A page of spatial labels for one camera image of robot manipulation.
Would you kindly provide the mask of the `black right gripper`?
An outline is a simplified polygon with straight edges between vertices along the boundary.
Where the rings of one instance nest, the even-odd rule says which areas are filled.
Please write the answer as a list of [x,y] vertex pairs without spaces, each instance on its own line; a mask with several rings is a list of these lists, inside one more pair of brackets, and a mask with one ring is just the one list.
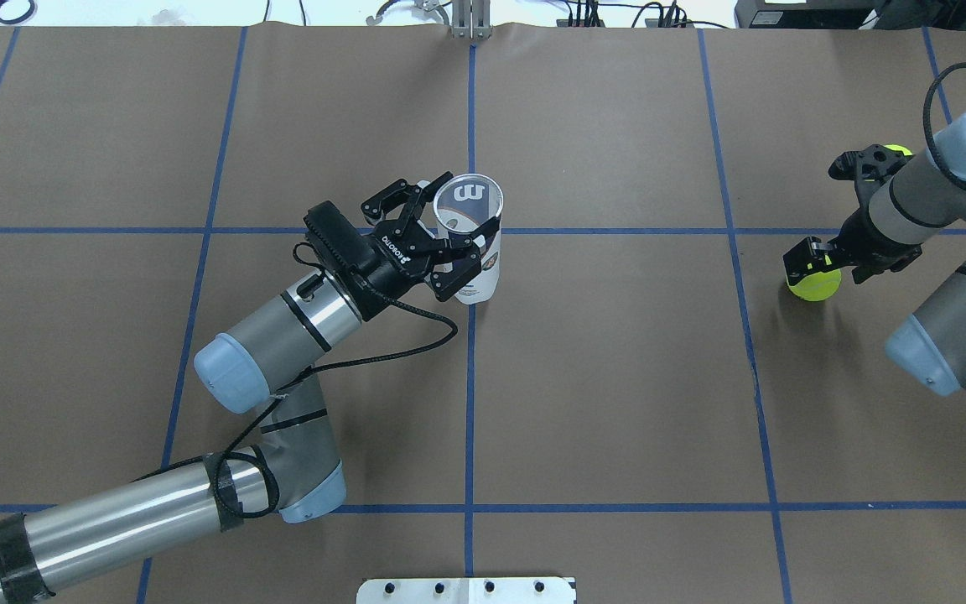
[[[844,221],[835,238],[835,248],[842,256],[842,264],[852,268],[854,285],[861,285],[886,272],[905,270],[922,255],[921,245],[897,243],[883,236],[864,210],[854,211]],[[821,271],[828,271],[829,265],[839,267],[829,255],[832,249],[831,244],[822,242],[820,238],[803,238],[782,255],[785,280],[787,270],[802,270],[809,263]]]

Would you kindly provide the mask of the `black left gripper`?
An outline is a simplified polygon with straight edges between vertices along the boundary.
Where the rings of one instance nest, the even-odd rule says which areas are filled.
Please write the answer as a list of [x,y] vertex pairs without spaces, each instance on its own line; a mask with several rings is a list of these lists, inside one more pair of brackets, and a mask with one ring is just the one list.
[[[363,320],[372,320],[390,306],[387,299],[400,299],[415,286],[429,285],[432,273],[440,299],[484,303],[494,297],[500,274],[500,217],[478,223],[466,214],[439,214],[439,236],[456,248],[437,262],[432,249],[437,237],[418,221],[451,179],[451,174],[442,174],[424,185],[396,180],[361,203],[365,221],[376,228],[359,237],[360,245],[345,261],[341,279]],[[397,209],[398,223],[411,222],[400,234],[388,222]]]

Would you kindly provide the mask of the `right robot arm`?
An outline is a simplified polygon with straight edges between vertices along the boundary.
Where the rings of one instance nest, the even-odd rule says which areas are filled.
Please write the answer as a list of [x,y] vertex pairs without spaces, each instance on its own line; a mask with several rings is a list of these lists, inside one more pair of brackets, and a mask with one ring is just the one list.
[[844,273],[863,284],[950,252],[883,351],[929,393],[966,398],[966,113],[932,131],[923,150],[871,144],[842,152],[828,172],[854,187],[856,207],[834,236],[783,253],[786,286],[821,301]]

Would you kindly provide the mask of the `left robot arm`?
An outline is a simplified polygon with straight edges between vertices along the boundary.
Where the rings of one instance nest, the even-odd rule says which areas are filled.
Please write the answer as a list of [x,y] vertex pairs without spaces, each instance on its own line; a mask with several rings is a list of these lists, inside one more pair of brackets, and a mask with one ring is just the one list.
[[434,298],[434,202],[482,180],[377,186],[293,228],[0,229],[0,603],[142,596],[145,561],[235,553],[345,469],[319,376],[366,398],[460,366]]

